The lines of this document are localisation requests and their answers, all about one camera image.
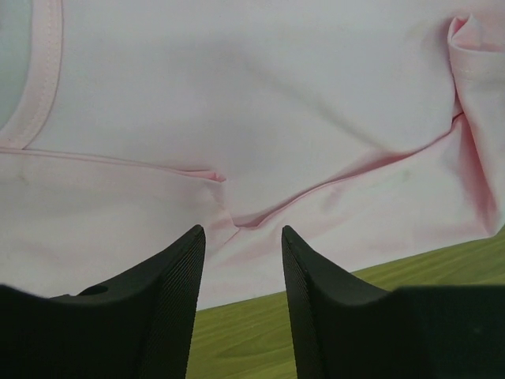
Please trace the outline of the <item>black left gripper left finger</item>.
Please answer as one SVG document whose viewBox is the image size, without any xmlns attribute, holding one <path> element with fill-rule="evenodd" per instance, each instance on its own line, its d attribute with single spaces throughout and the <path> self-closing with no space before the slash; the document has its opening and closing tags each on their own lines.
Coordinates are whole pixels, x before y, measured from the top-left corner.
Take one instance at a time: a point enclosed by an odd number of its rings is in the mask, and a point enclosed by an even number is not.
<svg viewBox="0 0 505 379">
<path fill-rule="evenodd" d="M 4 378 L 183 378 L 206 238 L 172 245 L 77 295 L 1 288 Z"/>
</svg>

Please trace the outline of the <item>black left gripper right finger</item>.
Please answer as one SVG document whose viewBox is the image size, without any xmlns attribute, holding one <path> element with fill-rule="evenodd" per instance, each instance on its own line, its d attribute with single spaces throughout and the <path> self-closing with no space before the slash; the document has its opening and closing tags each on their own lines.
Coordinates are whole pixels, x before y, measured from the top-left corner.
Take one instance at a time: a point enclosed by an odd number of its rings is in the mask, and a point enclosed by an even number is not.
<svg viewBox="0 0 505 379">
<path fill-rule="evenodd" d="M 282 264 L 299 378 L 501 378 L 504 288 L 386 291 L 282 229 Z"/>
</svg>

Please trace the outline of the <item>pink t shirt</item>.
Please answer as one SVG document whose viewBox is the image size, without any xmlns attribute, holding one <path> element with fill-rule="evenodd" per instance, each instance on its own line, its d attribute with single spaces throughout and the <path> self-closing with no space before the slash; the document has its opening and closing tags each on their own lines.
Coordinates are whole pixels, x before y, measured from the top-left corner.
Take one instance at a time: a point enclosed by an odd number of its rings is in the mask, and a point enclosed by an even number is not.
<svg viewBox="0 0 505 379">
<path fill-rule="evenodd" d="M 4 1 L 1 281 L 76 294 L 204 227 L 200 308 L 504 224 L 501 1 Z"/>
</svg>

